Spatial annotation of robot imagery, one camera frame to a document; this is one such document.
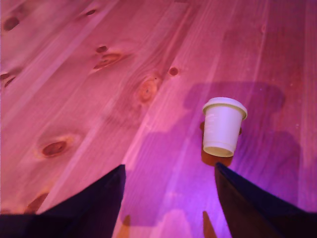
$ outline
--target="plastic lid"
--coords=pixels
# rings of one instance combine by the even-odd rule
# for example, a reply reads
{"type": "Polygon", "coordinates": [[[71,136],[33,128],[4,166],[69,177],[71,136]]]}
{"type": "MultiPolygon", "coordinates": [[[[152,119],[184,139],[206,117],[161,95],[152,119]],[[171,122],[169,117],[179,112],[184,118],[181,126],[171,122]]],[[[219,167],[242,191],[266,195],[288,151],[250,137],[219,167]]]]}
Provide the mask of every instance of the plastic lid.
{"type": "Polygon", "coordinates": [[[237,100],[234,100],[232,98],[225,98],[225,97],[211,98],[203,107],[204,114],[206,114],[206,111],[209,107],[215,106],[217,104],[225,104],[225,105],[230,105],[232,107],[235,107],[236,109],[238,109],[241,112],[242,120],[244,120],[248,116],[248,111],[242,105],[242,103],[240,103],[237,100]]]}

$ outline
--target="disposable cup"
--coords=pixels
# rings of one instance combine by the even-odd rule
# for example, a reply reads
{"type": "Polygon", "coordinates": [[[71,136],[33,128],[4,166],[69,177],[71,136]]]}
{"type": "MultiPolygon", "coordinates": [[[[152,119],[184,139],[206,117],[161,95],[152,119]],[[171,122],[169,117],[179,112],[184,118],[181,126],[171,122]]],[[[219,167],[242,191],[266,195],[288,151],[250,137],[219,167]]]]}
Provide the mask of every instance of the disposable cup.
{"type": "Polygon", "coordinates": [[[233,156],[247,109],[232,98],[217,97],[204,105],[203,112],[206,115],[204,151],[219,157],[233,156]]]}

